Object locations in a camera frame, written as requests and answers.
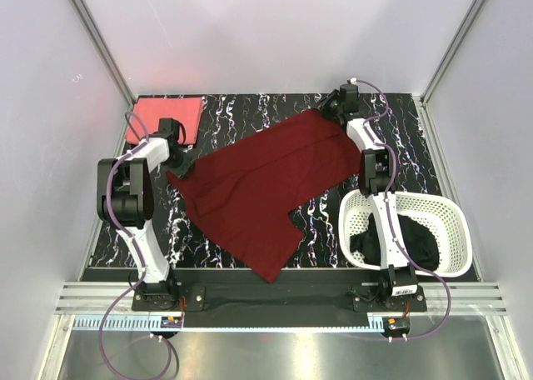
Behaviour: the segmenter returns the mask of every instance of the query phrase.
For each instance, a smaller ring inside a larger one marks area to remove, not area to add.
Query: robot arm
[[[394,187],[386,192],[392,173],[392,159],[370,123],[359,114],[359,90],[351,80],[322,99],[322,116],[346,130],[361,151],[359,189],[371,206],[381,250],[381,271],[388,297],[415,294],[418,282],[415,270],[396,245],[405,245],[396,213]]]
[[[150,304],[160,310],[161,303],[174,303],[178,299],[178,289],[170,264],[159,248],[153,230],[152,216],[154,198],[150,173],[160,164],[177,168],[178,173],[186,173],[192,162],[182,154],[177,144],[181,124],[173,119],[161,119],[158,131],[148,140],[143,139],[141,148],[136,148],[119,167],[112,180],[111,205],[117,220],[131,233],[129,237],[123,230],[118,235],[129,248],[133,260],[142,274],[142,261],[133,246],[137,241],[144,258],[146,274],[143,283],[136,290],[133,310],[151,310]],[[102,159],[97,167],[97,212],[104,221],[113,225],[106,204],[106,184],[112,166],[121,157]],[[136,301],[141,306],[136,309]]]

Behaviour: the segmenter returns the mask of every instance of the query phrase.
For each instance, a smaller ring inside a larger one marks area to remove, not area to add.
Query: purple cable
[[[377,90],[379,92],[381,98],[383,98],[383,100],[385,101],[385,105],[386,105],[385,112],[380,114],[380,115],[375,115],[375,116],[369,117],[363,123],[363,127],[366,130],[366,134],[368,134],[368,136],[370,138],[372,138],[371,133],[366,128],[366,123],[369,122],[372,119],[383,118],[387,114],[387,112],[390,111],[389,102],[387,101],[385,94],[378,87],[376,87],[375,85],[373,85],[373,84],[371,84],[369,82],[365,82],[363,80],[359,80],[359,79],[357,79],[357,81],[359,83],[363,83],[363,84],[366,84],[367,86],[375,88],[375,90]],[[392,175],[391,175],[391,179],[389,180],[389,183],[386,185],[386,188],[385,188],[385,199],[386,199],[385,207],[386,207],[387,220],[389,222],[389,227],[391,228],[392,236],[394,238],[397,238],[397,236],[396,236],[396,234],[394,232],[394,227],[392,226],[391,209],[389,207],[389,202],[388,202],[388,198],[387,198],[387,194],[389,193],[389,190],[391,189],[392,184],[394,184],[394,179],[396,178],[397,157],[396,157],[396,154],[395,154],[394,150],[389,145],[387,145],[387,144],[385,144],[383,142],[377,142],[376,145],[378,147],[384,147],[389,152],[389,155],[391,156],[391,160],[392,160]],[[444,280],[444,278],[442,278],[441,276],[439,276],[435,272],[432,272],[431,270],[424,269],[423,267],[420,267],[419,265],[417,265],[415,263],[415,261],[412,260],[412,258],[409,256],[409,253],[407,253],[407,250],[405,250],[405,248],[400,244],[399,241],[396,241],[396,246],[400,249],[400,252],[403,254],[403,256],[406,257],[407,261],[411,265],[413,265],[413,267],[416,270],[420,270],[421,272],[430,274],[431,276],[436,278],[444,286],[444,289],[446,291],[446,300],[447,300],[446,312],[444,313],[444,316],[442,317],[441,322],[437,326],[435,326],[435,328],[431,329],[429,332],[425,332],[425,333],[420,334],[418,336],[413,336],[413,337],[409,338],[410,340],[421,340],[423,338],[432,336],[433,334],[438,332],[442,328],[442,326],[444,326],[444,323],[446,323],[446,320],[448,320],[448,317],[450,316],[450,310],[451,310],[451,292],[450,292],[450,287],[448,287],[448,285],[446,284],[446,281]]]
[[[147,126],[146,126],[146,124],[144,124],[144,122],[141,120],[141,118],[136,113],[134,113],[132,111],[126,112],[126,113],[124,113],[124,117],[126,118],[127,126],[132,130],[133,135],[137,138],[137,140],[139,142],[141,141],[141,138],[139,137],[139,134],[137,133],[135,128],[133,128],[133,125],[130,122],[130,118],[134,118],[135,120],[138,121],[138,123],[141,125],[141,129],[144,132],[144,137],[143,138],[148,140],[148,129],[147,129]]]
[[[385,115],[387,115],[388,113],[392,113],[392,110],[389,108],[389,101],[386,99],[386,96],[385,94],[383,93],[382,90],[380,90],[378,87],[376,87],[374,84],[372,84],[371,82],[366,82],[365,80],[359,80],[357,79],[357,81],[359,83],[362,83],[362,84],[366,84],[367,86],[370,86],[372,88],[374,88],[381,96],[381,98],[383,98],[383,101],[385,101],[385,111],[383,111],[383,113],[379,113],[375,116],[370,116],[368,119],[366,119],[364,122],[363,122],[363,128],[365,129],[365,132],[366,132],[366,135],[374,142],[374,143],[377,143],[379,142],[378,139],[376,139],[374,137],[374,133],[371,132],[367,126],[367,124],[371,121],[371,120],[379,120],[381,118],[383,118]]]
[[[122,157],[120,157],[115,162],[115,164],[112,166],[111,172],[109,173],[109,176],[107,177],[106,206],[107,206],[107,212],[109,213],[109,218],[111,219],[111,221],[115,225],[115,227],[118,228],[119,230],[125,232],[126,235],[131,238],[132,244],[133,244],[133,248],[135,249],[135,252],[136,252],[136,254],[139,257],[139,261],[141,261],[142,274],[139,277],[139,279],[137,280],[137,282],[135,284],[133,284],[130,288],[128,288],[125,292],[120,294],[117,297],[117,299],[115,301],[113,301],[111,305],[109,305],[109,308],[104,313],[103,318],[102,318],[102,322],[100,323],[100,327],[98,328],[98,347],[100,349],[100,354],[102,355],[103,362],[106,364],[107,368],[113,374],[115,374],[115,376],[117,376],[118,378],[121,378],[122,380],[137,380],[134,377],[125,376],[122,373],[120,373],[118,370],[116,370],[116,368],[111,364],[110,359],[107,357],[106,351],[105,351],[104,346],[103,346],[103,327],[104,327],[104,325],[105,325],[105,323],[107,321],[107,317],[109,316],[111,311],[116,307],[116,305],[124,297],[126,297],[126,295],[128,295],[131,291],[135,290],[139,286],[139,284],[141,284],[143,282],[144,277],[146,276],[146,262],[144,260],[143,255],[142,255],[141,249],[139,248],[137,240],[134,238],[133,234],[131,232],[129,232],[118,221],[117,216],[115,216],[115,212],[113,211],[112,204],[111,204],[112,180],[113,180],[113,177],[115,176],[115,173],[117,173],[118,168],[120,167],[120,165],[122,165],[129,157],[131,157],[133,154],[135,154],[135,153],[139,152],[140,150],[142,150],[147,145],[147,142],[148,142],[148,139],[149,139],[148,133],[147,133],[147,130],[146,130],[146,126],[144,125],[144,123],[142,123],[141,119],[133,112],[127,112],[126,115],[127,116],[132,116],[132,117],[136,118],[139,121],[139,123],[142,125],[143,130],[145,130],[145,135],[142,138],[141,142],[136,147],[134,147],[130,152],[128,152],[128,153],[124,154]],[[137,341],[141,341],[144,338],[146,338],[146,337],[140,337],[137,340],[134,340],[134,342],[130,342],[129,345],[132,345],[133,343],[136,343]],[[167,347],[167,350],[168,350],[167,364],[165,365],[163,370],[158,375],[156,375],[155,377],[150,377],[150,378],[148,378],[146,380],[159,380],[160,378],[162,378],[165,375],[165,373],[167,372],[168,368],[170,367],[170,364],[171,364],[171,361],[172,361],[172,345],[165,338],[160,337],[159,340],[162,340],[165,343],[166,347]]]

